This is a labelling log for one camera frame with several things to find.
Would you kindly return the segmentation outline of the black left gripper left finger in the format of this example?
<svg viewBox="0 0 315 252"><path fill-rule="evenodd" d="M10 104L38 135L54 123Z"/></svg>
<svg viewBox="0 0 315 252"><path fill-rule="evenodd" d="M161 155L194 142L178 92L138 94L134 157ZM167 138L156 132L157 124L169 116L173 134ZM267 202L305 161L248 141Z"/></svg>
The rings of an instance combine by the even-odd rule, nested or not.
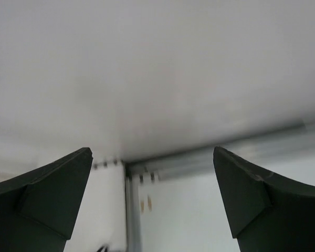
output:
<svg viewBox="0 0 315 252"><path fill-rule="evenodd" d="M90 148L0 182L0 251L63 251L92 166Z"/></svg>

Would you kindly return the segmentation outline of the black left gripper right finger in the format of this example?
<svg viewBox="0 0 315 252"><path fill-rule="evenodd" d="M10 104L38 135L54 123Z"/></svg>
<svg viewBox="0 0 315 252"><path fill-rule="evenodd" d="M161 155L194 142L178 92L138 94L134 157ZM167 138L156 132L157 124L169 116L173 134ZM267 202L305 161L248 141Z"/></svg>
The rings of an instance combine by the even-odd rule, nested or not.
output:
<svg viewBox="0 0 315 252"><path fill-rule="evenodd" d="M315 186L217 146L213 164L240 251L315 251Z"/></svg>

